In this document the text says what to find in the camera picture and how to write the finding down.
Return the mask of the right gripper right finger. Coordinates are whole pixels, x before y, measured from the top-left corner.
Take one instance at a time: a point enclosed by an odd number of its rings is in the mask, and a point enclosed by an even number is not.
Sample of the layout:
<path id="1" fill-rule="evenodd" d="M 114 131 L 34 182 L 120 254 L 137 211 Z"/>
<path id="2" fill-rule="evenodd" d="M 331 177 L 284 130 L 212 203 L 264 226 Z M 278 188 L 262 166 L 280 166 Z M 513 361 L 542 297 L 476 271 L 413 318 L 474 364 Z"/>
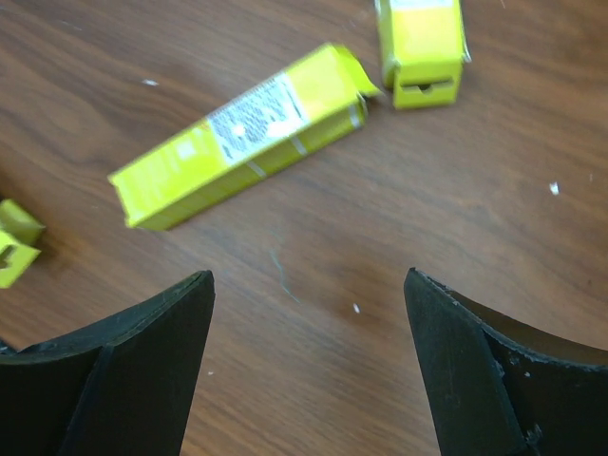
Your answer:
<path id="1" fill-rule="evenodd" d="M 412 268 L 404 294 L 444 455 L 604 455 L 607 353 Z"/>

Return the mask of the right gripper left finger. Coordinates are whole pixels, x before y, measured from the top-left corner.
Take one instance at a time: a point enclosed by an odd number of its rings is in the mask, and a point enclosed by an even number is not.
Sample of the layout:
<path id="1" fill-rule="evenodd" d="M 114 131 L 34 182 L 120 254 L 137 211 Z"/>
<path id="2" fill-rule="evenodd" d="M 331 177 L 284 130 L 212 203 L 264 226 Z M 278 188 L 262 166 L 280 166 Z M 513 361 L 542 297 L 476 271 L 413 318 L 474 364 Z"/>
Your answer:
<path id="1" fill-rule="evenodd" d="M 3 342 L 2 454 L 180 454 L 214 302 L 199 271 L 79 330 Z"/>

